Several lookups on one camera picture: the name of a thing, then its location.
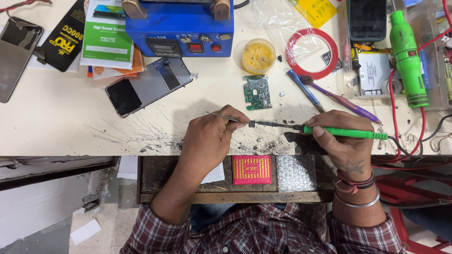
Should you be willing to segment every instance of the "purple toothbrush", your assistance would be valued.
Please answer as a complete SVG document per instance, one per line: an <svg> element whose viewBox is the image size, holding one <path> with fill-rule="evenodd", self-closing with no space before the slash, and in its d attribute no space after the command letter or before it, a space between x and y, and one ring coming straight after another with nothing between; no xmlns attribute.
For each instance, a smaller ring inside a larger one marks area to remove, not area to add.
<svg viewBox="0 0 452 254"><path fill-rule="evenodd" d="M314 84L314 80L312 79L312 77L299 75L298 78L301 80L301 82L303 84L310 85L310 86L314 87L315 89L319 90L320 92L322 92L323 94L334 98L340 104L342 104L346 108L350 109L351 111L353 111L358 116L368 118L372 122L376 122L378 124L381 124L381 121L376 116L374 116L372 113L370 113L369 111L367 111L367 110L363 109L362 107L359 107L359 106L351 103L349 100L347 100L346 98L344 98L342 96L333 94L333 93L331 93L331 92L319 87L318 85Z"/></svg>

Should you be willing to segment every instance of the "blue machine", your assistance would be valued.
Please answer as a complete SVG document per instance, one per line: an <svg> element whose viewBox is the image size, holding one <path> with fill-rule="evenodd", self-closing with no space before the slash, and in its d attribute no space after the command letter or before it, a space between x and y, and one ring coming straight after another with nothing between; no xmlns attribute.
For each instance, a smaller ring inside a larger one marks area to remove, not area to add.
<svg viewBox="0 0 452 254"><path fill-rule="evenodd" d="M144 3L145 19L126 17L126 32L145 56L230 57L234 8L229 20L215 20L209 5Z"/></svg>

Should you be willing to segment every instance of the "star tattoo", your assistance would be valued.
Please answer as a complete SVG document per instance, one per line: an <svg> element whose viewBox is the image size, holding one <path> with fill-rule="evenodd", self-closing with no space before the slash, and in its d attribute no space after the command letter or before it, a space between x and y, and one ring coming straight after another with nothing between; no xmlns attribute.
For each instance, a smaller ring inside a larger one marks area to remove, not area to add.
<svg viewBox="0 0 452 254"><path fill-rule="evenodd" d="M364 165L361 165L363 161L364 160L360 160L358 162L351 162L350 160L347 160L347 163L345 165L341 165L340 169L346 172L363 173Z"/></svg>

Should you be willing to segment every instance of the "red power switch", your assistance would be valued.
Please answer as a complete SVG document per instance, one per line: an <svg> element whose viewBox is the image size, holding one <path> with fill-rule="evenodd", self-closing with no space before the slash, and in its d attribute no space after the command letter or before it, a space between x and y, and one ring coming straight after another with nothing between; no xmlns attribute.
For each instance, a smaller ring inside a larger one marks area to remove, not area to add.
<svg viewBox="0 0 452 254"><path fill-rule="evenodd" d="M220 51L221 46L219 44L213 44L211 46L211 48L212 48L213 51L218 52L218 51Z"/></svg>
<svg viewBox="0 0 452 254"><path fill-rule="evenodd" d="M201 44L190 44L191 53L203 53Z"/></svg>

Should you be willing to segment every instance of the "red tape roll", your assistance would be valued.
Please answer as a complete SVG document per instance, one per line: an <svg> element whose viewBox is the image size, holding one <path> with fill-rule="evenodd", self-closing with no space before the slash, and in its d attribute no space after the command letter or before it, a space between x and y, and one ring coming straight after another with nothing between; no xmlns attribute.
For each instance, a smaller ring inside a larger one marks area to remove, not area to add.
<svg viewBox="0 0 452 254"><path fill-rule="evenodd" d="M292 65L290 63L289 59L292 59L292 58L289 56L288 50L293 51L293 47L295 46L295 43L302 36L314 35L314 34L317 37L321 38L328 45L328 48L330 49L330 52L331 52L331 61L330 61L330 64L326 68L322 69L321 71L308 72L308 71L303 70L298 64ZM306 29L299 30L294 35L292 35L292 37L289 39L289 42L287 43L287 47L286 47L286 58L287 58L287 61L290 65L290 67L293 68L293 71L295 73L297 73L298 75L309 75L314 80L319 80L321 78L326 77L328 74L330 74L334 70L334 67L336 67L336 64L338 62L339 53L338 53L338 47L336 46L336 43L334 42L334 40L331 38L330 35L328 35L327 33L325 33L324 31L322 31L320 29L306 28Z"/></svg>

